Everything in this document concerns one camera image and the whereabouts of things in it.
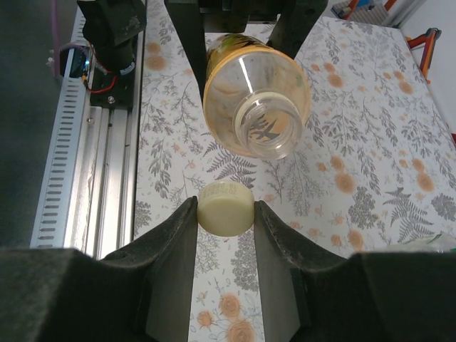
floral tablecloth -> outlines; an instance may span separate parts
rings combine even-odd
[[[271,162],[214,142],[162,1],[147,12],[136,237],[224,178],[343,257],[454,236],[455,146],[400,31],[319,20],[296,57],[311,82],[311,117],[296,151]],[[271,30],[247,34],[266,41]],[[199,230],[190,318],[189,341],[264,340],[252,230],[225,239]]]

bottle cap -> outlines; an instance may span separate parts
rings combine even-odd
[[[209,233],[235,237],[253,225],[254,195],[243,184],[220,180],[199,193],[198,223]]]

bottle mouth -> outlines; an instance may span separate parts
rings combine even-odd
[[[302,125],[298,109],[285,95],[263,91],[242,101],[234,131],[255,157],[276,160],[286,157],[298,145]]]

clear plastic bottle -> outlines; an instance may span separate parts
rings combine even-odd
[[[228,34],[208,51],[203,110],[226,149],[247,157],[280,159],[298,144],[311,94],[299,65],[252,37]]]

white bottle cap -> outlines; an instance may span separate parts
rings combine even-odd
[[[241,183],[219,180],[199,192],[198,223],[219,237],[245,233],[254,223],[254,195]]]

